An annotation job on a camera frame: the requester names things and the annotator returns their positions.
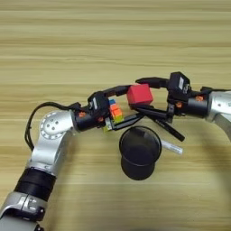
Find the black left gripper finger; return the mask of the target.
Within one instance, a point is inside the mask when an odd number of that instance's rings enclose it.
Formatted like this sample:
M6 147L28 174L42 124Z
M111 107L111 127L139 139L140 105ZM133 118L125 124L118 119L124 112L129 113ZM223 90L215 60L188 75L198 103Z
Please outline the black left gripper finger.
M106 97L112 97L112 96L122 96L125 95L130 88L130 85L123 85L123 86L116 86L113 88L108 88L103 91Z
M112 125L114 131L124 129L128 126L134 125L143 118L141 113L127 116L122 122L114 123Z

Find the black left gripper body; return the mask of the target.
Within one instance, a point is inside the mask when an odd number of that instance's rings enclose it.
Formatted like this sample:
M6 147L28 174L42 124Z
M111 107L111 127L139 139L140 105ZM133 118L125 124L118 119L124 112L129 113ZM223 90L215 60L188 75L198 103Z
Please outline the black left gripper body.
M75 128L84 132L92 128L101 128L106 125L105 120L110 117L110 112L106 110L80 110L74 111Z

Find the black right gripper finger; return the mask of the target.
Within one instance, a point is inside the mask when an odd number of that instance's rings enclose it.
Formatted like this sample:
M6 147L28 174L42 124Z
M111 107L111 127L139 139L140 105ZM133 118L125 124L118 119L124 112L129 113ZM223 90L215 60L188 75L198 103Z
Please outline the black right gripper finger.
M133 110L136 110L139 113L142 113L146 116L156 117L160 119L166 119L167 118L167 112L155 109L153 106L149 105L131 105L131 108Z
M168 84L167 79L151 77L141 78L135 81L138 84L148 84L150 88L166 88Z

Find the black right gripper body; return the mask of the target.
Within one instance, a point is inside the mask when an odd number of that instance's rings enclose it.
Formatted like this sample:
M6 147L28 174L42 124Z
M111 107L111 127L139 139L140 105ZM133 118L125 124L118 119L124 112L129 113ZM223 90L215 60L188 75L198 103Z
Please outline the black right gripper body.
M174 105L174 115L205 118L208 115L208 96L176 98L168 95L167 101Z

